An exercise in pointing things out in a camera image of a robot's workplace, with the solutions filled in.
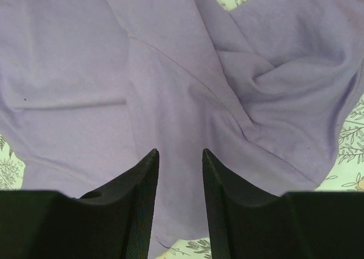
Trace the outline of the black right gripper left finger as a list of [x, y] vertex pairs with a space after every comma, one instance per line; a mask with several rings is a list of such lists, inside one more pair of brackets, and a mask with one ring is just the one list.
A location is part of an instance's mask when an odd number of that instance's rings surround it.
[[70, 198], [57, 191], [1, 192], [2, 258], [147, 258], [159, 152]]

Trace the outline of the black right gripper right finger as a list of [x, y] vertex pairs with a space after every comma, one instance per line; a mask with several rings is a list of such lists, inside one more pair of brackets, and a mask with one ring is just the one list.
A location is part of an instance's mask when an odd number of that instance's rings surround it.
[[275, 196], [207, 149], [202, 175], [213, 258], [363, 257], [363, 193]]

